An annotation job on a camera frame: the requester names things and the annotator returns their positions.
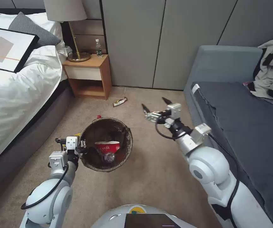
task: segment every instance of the nightstand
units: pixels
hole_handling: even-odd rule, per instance
[[[92,96],[108,99],[112,84],[109,56],[92,54],[83,62],[63,63],[64,71],[75,96]]]

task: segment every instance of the power cord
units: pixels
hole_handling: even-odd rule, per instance
[[[39,203],[41,203],[42,201],[44,201],[46,198],[48,198],[54,192],[54,190],[57,188],[57,186],[60,184],[60,182],[63,180],[63,178],[65,177],[66,173],[68,172],[68,169],[69,169],[69,164],[67,163],[66,170],[65,170],[64,174],[61,176],[61,178],[56,183],[56,185],[47,193],[47,195],[45,195],[43,198],[41,198],[37,202],[32,203],[32,204],[30,204],[28,206],[26,206],[26,203],[24,203],[20,208],[22,210],[29,209],[31,207],[34,207],[34,206],[38,205]]]
[[[208,135],[209,135],[209,137],[211,137],[233,159],[233,161],[234,161],[234,163],[235,163],[235,165],[237,167],[237,183],[235,184],[234,190],[231,193],[231,196],[229,198],[229,201],[228,201],[227,207],[226,207],[230,211],[230,221],[231,221],[233,227],[237,228],[237,226],[236,226],[236,224],[235,224],[235,222],[233,220],[233,217],[232,217],[231,203],[232,203],[232,200],[233,200],[235,194],[237,193],[239,182],[240,182],[240,180],[239,180],[239,166],[238,166],[238,162],[237,162],[236,158],[234,156],[232,156],[213,135],[211,135],[210,133],[208,133]]]
[[[181,138],[181,137],[183,137],[184,135],[187,134],[187,132],[185,132],[184,134],[182,134],[182,135],[180,135],[180,136],[176,136],[176,137],[166,136],[166,135],[162,134],[162,133],[158,130],[158,120],[159,120],[159,118],[158,118],[157,121],[155,122],[155,129],[156,129],[157,133],[158,133],[159,135],[163,136],[164,138],[176,140],[176,139],[179,139],[179,138]]]

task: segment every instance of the white label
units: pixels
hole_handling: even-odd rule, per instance
[[[192,94],[194,94],[199,88],[200,86],[198,84],[195,84],[194,87],[192,88]]]

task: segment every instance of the red paper cup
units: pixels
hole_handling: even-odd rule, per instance
[[[95,146],[102,154],[109,152],[115,153],[120,148],[120,142],[110,141],[110,142],[96,142]]]

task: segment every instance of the water bottle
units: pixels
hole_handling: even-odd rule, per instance
[[[102,57],[102,46],[99,43],[99,39],[96,39],[95,41],[96,41],[96,46],[95,46],[96,54],[99,58],[101,58]]]

